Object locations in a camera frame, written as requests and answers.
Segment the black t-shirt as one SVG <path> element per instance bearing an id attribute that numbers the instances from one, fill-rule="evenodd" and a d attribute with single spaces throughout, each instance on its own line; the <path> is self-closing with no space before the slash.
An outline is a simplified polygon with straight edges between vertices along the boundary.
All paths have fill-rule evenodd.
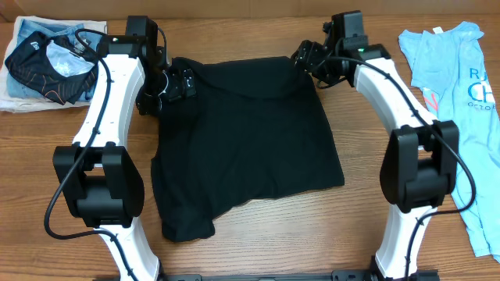
<path id="1" fill-rule="evenodd" d="M 313 80 L 287 57 L 203 64 L 178 57 L 195 95 L 164 102 L 152 188 L 163 236 L 205 239 L 252 199 L 340 187 L 344 173 Z"/>

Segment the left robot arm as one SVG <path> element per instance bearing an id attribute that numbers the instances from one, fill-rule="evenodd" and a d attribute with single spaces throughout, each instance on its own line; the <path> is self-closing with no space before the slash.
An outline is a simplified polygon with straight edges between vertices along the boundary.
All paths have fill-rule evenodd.
<path id="1" fill-rule="evenodd" d="M 58 146 L 53 165 L 59 180 L 44 218 L 46 232 L 59 196 L 70 214 L 88 229 L 75 237 L 99 235 L 118 269 L 119 280 L 164 280 L 159 258 L 149 247 L 140 215 L 144 182 L 127 152 L 133 111 L 155 115 L 163 105 L 195 96 L 190 70 L 169 69 L 166 36 L 147 16 L 129 16 L 124 35 L 102 35 L 92 53 L 98 59 L 98 79 L 86 118 L 70 146 Z"/>

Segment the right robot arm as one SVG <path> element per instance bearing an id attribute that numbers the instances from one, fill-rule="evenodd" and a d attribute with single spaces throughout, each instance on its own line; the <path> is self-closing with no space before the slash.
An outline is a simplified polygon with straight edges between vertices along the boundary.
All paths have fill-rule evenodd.
<path id="1" fill-rule="evenodd" d="M 304 40 L 295 64 L 320 88 L 347 81 L 376 111 L 389 136 L 380 186 L 390 205 L 384 237 L 370 268 L 336 271 L 338 280 L 438 280 L 419 270 L 417 257 L 427 226 L 455 187 L 459 129 L 442 122 L 413 95 L 382 44 L 370 44 L 359 10 L 323 24 L 325 41 Z"/>

